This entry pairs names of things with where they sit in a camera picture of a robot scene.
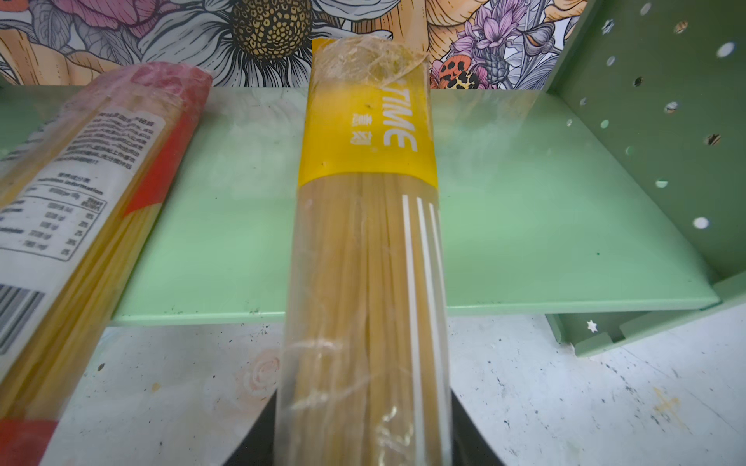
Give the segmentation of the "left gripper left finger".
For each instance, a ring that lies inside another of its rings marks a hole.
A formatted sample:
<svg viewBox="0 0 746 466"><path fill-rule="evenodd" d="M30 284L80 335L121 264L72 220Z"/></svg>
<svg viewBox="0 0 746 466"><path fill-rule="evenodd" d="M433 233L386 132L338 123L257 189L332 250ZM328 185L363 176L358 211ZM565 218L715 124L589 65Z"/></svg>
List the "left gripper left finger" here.
<svg viewBox="0 0 746 466"><path fill-rule="evenodd" d="M274 464L274 436L277 392L274 392L260 415L223 466L272 466Z"/></svg>

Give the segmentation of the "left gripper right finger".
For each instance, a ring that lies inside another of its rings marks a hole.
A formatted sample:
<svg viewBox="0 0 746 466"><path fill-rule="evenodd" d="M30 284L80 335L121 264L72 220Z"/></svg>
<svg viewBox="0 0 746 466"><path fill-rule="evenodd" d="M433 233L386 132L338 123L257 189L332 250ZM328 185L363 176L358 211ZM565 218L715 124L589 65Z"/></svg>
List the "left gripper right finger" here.
<svg viewBox="0 0 746 466"><path fill-rule="evenodd" d="M504 466L468 415L456 392L451 391L454 466Z"/></svg>

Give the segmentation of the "yellow spaghetti bag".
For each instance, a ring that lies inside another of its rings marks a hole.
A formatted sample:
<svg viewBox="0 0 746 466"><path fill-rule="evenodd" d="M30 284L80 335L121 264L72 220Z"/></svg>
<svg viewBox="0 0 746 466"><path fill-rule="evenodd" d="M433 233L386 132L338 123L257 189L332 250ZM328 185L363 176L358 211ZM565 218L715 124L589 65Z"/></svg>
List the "yellow spaghetti bag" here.
<svg viewBox="0 0 746 466"><path fill-rule="evenodd" d="M429 66L372 35L312 48L274 461L449 465Z"/></svg>

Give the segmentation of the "red-ended clear spaghetti bag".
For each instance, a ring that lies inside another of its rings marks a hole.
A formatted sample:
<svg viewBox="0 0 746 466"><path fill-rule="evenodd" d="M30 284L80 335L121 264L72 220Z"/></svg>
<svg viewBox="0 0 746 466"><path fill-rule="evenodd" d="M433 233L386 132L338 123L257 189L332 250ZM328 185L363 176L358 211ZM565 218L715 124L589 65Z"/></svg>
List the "red-ended clear spaghetti bag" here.
<svg viewBox="0 0 746 466"><path fill-rule="evenodd" d="M39 464L213 85L152 62L96 78L1 163L1 461Z"/></svg>

